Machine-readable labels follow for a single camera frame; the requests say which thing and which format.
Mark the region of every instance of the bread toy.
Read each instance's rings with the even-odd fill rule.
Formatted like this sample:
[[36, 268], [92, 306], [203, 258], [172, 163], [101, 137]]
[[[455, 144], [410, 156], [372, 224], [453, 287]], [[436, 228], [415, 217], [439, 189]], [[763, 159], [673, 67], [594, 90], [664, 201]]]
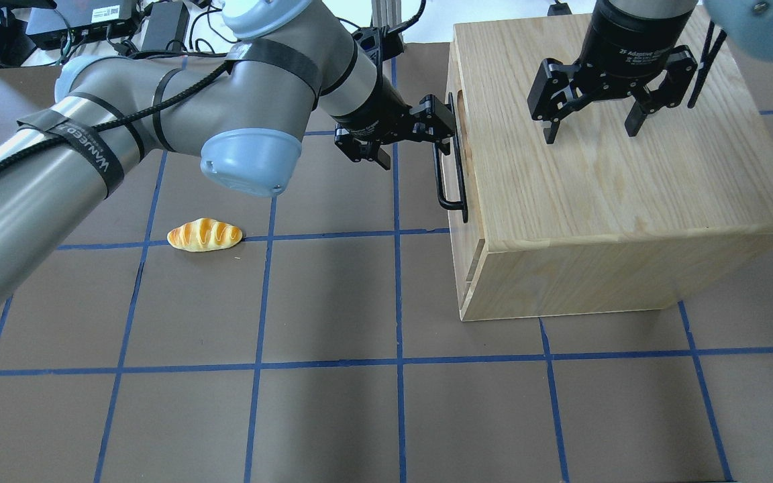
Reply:
[[173, 229], [166, 239], [178, 250], [209, 252], [237, 245], [243, 239], [243, 230], [211, 218], [199, 218]]

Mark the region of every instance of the black handle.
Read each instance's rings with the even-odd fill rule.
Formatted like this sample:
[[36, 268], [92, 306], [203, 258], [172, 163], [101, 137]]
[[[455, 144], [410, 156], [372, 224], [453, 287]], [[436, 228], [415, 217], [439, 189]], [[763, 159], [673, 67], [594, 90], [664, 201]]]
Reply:
[[[455, 107], [452, 100], [452, 93], [448, 94], [447, 107], [452, 113], [455, 113]], [[452, 148], [455, 153], [455, 173], [458, 175], [458, 193], [459, 201], [449, 201], [446, 199], [446, 193], [443, 189], [443, 168], [441, 166], [441, 149], [440, 143], [433, 143], [433, 155], [435, 155], [435, 178], [437, 180], [437, 201], [440, 205], [449, 211], [461, 210], [461, 218], [464, 223], [467, 223], [467, 193], [464, 190], [464, 167], [461, 165], [461, 141], [459, 140], [458, 130], [455, 129], [455, 134], [452, 137]]]

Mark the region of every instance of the blue joint cap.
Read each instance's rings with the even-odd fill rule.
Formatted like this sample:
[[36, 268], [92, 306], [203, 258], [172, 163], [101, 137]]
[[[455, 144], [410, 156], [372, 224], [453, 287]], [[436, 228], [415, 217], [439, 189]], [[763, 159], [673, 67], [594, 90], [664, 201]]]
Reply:
[[240, 40], [266, 36], [303, 12], [312, 0], [234, 0], [223, 7], [223, 19]]
[[55, 86], [55, 99], [56, 102], [61, 102], [62, 99], [70, 94], [73, 83], [76, 82], [76, 78], [79, 74], [83, 73], [83, 70], [104, 58], [122, 58], [117, 56], [98, 56], [98, 55], [80, 55], [74, 57], [70, 62], [62, 67], [62, 73], [56, 79]]
[[751, 57], [773, 62], [773, 0], [705, 0], [716, 24]]
[[287, 132], [249, 127], [221, 132], [202, 147], [202, 173], [230, 189], [262, 198], [288, 187], [303, 144]]

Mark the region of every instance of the wood grain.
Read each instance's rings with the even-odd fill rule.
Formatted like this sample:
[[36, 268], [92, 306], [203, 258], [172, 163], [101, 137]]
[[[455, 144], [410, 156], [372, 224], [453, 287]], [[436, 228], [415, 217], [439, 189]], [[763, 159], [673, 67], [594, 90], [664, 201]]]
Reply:
[[[463, 320], [660, 309], [773, 246], [773, 141], [726, 48], [696, 109], [665, 108], [629, 138], [633, 101], [595, 103], [545, 144], [525, 99], [542, 58], [580, 53], [589, 18], [455, 25]], [[699, 55], [707, 25], [698, 8], [679, 43]], [[453, 165], [444, 158], [452, 199]]]
[[[665, 108], [629, 138], [623, 122], [633, 101], [595, 103], [562, 122], [554, 146], [544, 143], [527, 93], [542, 58], [576, 58], [588, 22], [569, 15], [455, 25], [465, 144], [476, 157], [491, 250], [773, 223], [773, 143], [728, 49], [696, 109]], [[681, 39], [697, 55], [706, 25], [697, 10]]]

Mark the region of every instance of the strap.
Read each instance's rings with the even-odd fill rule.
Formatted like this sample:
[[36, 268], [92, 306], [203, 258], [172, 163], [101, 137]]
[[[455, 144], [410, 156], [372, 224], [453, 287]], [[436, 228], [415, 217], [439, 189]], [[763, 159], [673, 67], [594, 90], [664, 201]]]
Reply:
[[309, 85], [318, 99], [321, 92], [321, 72], [312, 59], [293, 47], [268, 39], [255, 39], [251, 42], [239, 42], [228, 52], [226, 60], [252, 61], [275, 65], [287, 70]]
[[356, 45], [356, 42], [354, 42], [354, 53], [350, 55], [350, 62], [348, 63], [348, 67], [342, 72], [341, 76], [336, 79], [332, 85], [324, 88], [324, 91], [321, 92], [321, 95], [328, 95], [332, 91], [335, 91], [338, 89], [347, 79], [350, 77], [350, 73], [354, 71], [354, 67], [356, 67], [356, 58], [359, 56], [360, 47]]
[[53, 136], [64, 138], [73, 150], [82, 155], [101, 175], [107, 185], [107, 198], [123, 181], [123, 168], [113, 150], [99, 132], [52, 109], [30, 114], [17, 120], [20, 129], [33, 128]]
[[[160, 79], [160, 83], [154, 91], [154, 100], [151, 101], [151, 106], [156, 106], [157, 104], [160, 104], [160, 102], [163, 102], [163, 94], [166, 92], [166, 86], [169, 85], [169, 81], [172, 80], [172, 77], [181, 71], [183, 71], [183, 68], [173, 68], [163, 76], [163, 79]], [[162, 144], [163, 149], [174, 151], [172, 146], [170, 146], [169, 141], [166, 139], [166, 134], [163, 134], [163, 124], [160, 122], [160, 111], [151, 115], [151, 120], [154, 122], [154, 133], [157, 135], [157, 141]]]
[[[113, 106], [112, 104], [102, 100], [101, 98], [97, 97], [94, 94], [89, 94], [88, 92], [71, 92], [68, 95], [72, 95], [74, 97], [80, 97], [80, 98], [92, 101], [94, 102], [94, 104], [98, 104], [98, 106], [103, 107], [105, 110], [109, 111], [109, 113], [115, 116], [116, 119], [123, 118], [123, 113], [119, 109], [117, 109], [116, 106]], [[141, 161], [145, 157], [145, 143], [142, 141], [142, 136], [139, 135], [139, 131], [136, 130], [133, 123], [129, 122], [123, 126], [127, 128], [127, 131], [130, 132], [131, 136], [133, 137], [133, 140], [136, 141], [136, 147], [139, 149], [139, 160]]]

